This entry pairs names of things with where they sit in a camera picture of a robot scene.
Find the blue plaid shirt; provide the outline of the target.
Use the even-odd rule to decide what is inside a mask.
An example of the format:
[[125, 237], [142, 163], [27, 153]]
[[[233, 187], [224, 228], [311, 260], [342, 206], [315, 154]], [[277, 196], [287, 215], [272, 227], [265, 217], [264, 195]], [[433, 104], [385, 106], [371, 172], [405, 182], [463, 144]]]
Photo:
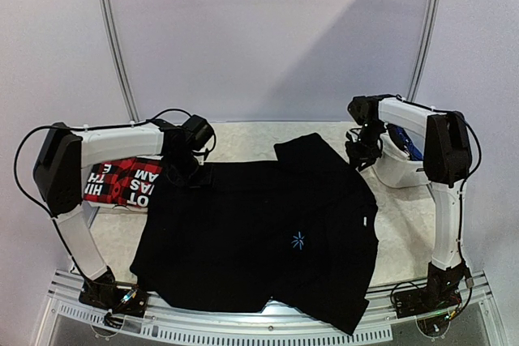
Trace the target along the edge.
[[387, 124], [388, 135], [396, 147], [404, 152], [411, 161], [423, 161], [422, 153], [402, 127]]

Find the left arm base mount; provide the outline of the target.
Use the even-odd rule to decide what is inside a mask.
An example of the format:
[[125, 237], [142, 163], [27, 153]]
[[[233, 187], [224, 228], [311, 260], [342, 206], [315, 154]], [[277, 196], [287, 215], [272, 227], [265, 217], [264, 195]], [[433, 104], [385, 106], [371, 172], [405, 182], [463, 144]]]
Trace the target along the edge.
[[85, 279], [79, 302], [113, 314], [142, 318], [148, 307], [149, 293], [137, 284], [116, 281], [110, 269], [100, 277]]

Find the black t-shirt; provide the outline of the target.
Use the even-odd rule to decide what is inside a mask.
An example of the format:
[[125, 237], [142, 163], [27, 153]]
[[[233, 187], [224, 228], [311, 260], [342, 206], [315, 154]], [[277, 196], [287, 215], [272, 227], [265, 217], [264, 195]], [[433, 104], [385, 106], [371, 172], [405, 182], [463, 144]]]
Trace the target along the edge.
[[256, 313], [275, 300], [352, 334], [378, 252], [375, 196], [318, 134], [274, 151], [189, 179], [165, 169], [131, 272], [174, 307]]

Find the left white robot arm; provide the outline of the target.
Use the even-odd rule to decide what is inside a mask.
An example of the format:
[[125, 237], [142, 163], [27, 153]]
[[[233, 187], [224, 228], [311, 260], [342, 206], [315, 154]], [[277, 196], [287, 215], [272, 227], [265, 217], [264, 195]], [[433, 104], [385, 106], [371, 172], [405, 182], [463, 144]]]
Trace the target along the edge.
[[56, 122], [47, 132], [33, 169], [33, 180], [55, 219], [58, 233], [78, 272], [89, 285], [90, 297], [104, 309], [121, 300], [117, 286], [101, 278], [108, 271], [84, 218], [84, 170], [109, 160], [136, 156], [160, 156], [181, 183], [199, 169], [199, 157], [216, 134], [208, 121], [191, 115], [174, 125], [158, 117], [143, 122], [107, 126], [71, 127]]

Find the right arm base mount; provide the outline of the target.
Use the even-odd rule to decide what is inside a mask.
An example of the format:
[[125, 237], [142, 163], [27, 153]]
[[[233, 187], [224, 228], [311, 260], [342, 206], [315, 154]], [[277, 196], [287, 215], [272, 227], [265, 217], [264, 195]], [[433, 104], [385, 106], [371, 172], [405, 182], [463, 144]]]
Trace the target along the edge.
[[469, 295], [464, 301], [458, 288], [446, 292], [442, 297], [434, 297], [428, 292], [427, 287], [420, 288], [411, 281], [403, 281], [394, 285], [389, 297], [398, 318], [437, 313], [444, 321], [451, 322], [459, 317], [470, 303], [474, 278], [466, 279], [465, 286], [469, 290]]

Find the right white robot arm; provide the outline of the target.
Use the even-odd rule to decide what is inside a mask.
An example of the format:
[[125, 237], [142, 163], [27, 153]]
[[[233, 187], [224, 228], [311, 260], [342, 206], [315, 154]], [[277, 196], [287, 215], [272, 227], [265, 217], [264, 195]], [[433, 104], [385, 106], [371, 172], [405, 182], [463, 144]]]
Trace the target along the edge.
[[394, 95], [356, 96], [347, 111], [360, 126], [360, 131], [347, 134], [345, 141], [349, 163], [358, 171], [382, 157], [381, 135], [389, 124], [423, 140], [422, 167], [435, 202], [435, 244], [428, 275], [438, 270], [453, 272], [455, 280], [466, 276], [461, 231], [472, 152], [469, 125], [462, 113], [426, 107]]

